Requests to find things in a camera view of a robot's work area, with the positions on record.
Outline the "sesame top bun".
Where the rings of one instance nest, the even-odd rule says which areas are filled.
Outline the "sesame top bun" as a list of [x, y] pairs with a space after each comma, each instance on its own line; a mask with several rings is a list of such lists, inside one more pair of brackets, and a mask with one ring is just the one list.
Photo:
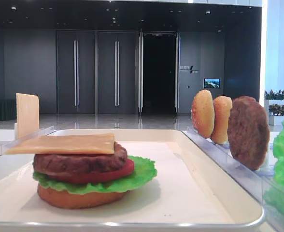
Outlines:
[[214, 129], [214, 106], [210, 91], [199, 91], [192, 102], [192, 124], [198, 134], [204, 138], [210, 138]]

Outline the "green lettuce leaf in tray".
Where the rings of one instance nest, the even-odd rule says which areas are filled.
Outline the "green lettuce leaf in tray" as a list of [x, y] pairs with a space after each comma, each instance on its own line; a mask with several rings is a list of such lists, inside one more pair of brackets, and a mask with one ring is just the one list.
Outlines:
[[117, 180], [109, 181], [106, 183], [86, 183], [86, 184], [71, 184], [62, 181], [56, 181], [49, 178], [45, 174], [33, 172], [33, 179], [45, 189], [51, 188], [56, 191], [66, 190], [70, 194], [85, 195], [91, 192], [97, 193], [111, 193], [111, 192], [126, 192], [129, 190], [137, 189], [157, 176], [157, 169], [155, 162], [148, 158], [137, 156], [129, 156], [135, 164], [132, 174], [119, 178]]

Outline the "orange cheese slice in tray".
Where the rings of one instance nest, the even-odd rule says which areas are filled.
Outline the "orange cheese slice in tray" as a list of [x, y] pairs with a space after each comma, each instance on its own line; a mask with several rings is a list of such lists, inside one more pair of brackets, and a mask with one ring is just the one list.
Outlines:
[[6, 154], [77, 154], [111, 155], [114, 153], [113, 133], [95, 135], [40, 136], [22, 141]]

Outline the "red tomato slice in tray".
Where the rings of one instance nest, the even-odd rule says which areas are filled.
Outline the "red tomato slice in tray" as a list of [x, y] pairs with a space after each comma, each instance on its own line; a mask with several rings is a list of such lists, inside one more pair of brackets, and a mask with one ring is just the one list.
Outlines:
[[104, 183], [117, 180], [132, 174], [134, 171], [134, 167], [134, 161], [132, 161], [131, 159], [127, 159], [127, 162], [123, 168], [112, 172], [80, 174], [74, 176], [48, 175], [48, 177], [53, 180], [67, 182], [71, 184]]

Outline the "upright brown meat patty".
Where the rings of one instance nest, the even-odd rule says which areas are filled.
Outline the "upright brown meat patty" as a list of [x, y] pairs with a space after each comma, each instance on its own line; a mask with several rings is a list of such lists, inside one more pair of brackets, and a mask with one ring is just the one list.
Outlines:
[[270, 130], [263, 107], [253, 97], [241, 96], [232, 101], [227, 136], [234, 159], [255, 171], [263, 164]]

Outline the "brown meat patty in tray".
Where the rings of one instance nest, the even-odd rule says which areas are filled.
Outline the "brown meat patty in tray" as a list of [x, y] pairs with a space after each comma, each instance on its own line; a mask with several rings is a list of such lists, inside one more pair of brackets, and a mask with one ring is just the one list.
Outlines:
[[123, 168], [128, 153], [115, 142], [112, 155], [60, 155], [48, 154], [34, 156], [34, 171], [52, 176], [74, 176], [97, 172], [111, 172]]

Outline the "upright cheese slice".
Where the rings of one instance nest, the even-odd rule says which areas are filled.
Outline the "upright cheese slice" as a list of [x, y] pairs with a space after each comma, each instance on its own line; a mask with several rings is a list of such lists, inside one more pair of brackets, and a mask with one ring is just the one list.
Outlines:
[[39, 129], [39, 97], [16, 93], [16, 135], [17, 139]]

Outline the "upright bun on right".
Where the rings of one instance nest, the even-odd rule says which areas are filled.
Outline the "upright bun on right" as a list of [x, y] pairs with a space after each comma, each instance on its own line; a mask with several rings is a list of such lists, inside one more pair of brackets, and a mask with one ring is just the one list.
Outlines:
[[211, 140], [216, 144], [224, 144], [227, 141], [228, 119], [232, 108], [232, 100], [227, 96], [218, 96], [213, 100], [214, 129]]

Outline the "white rectangular tray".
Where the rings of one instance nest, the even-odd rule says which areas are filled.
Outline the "white rectangular tray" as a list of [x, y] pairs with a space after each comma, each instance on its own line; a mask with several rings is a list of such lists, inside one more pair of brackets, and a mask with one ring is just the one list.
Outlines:
[[256, 232], [262, 205], [177, 130], [113, 130], [157, 177], [112, 204], [83, 210], [42, 201], [32, 154], [0, 156], [0, 232]]

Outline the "bottom bun in tray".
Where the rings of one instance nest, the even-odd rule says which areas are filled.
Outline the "bottom bun in tray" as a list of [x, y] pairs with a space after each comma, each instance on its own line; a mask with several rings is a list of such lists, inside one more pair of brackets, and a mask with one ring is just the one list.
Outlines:
[[122, 199], [127, 192], [99, 193], [90, 192], [84, 195], [72, 194], [66, 190], [57, 191], [52, 188], [37, 188], [39, 197], [51, 206], [63, 209], [85, 209], [113, 203]]

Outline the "potted flower planter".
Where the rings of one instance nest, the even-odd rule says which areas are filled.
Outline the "potted flower planter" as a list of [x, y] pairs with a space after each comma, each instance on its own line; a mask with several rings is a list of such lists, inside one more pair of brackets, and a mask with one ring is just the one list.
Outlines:
[[265, 90], [264, 108], [269, 117], [269, 125], [281, 125], [284, 121], [284, 90]]

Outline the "small wall display screen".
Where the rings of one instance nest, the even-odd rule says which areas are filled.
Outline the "small wall display screen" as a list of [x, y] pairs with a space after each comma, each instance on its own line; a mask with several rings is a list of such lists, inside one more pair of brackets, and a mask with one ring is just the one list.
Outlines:
[[204, 88], [220, 88], [220, 79], [204, 79]]

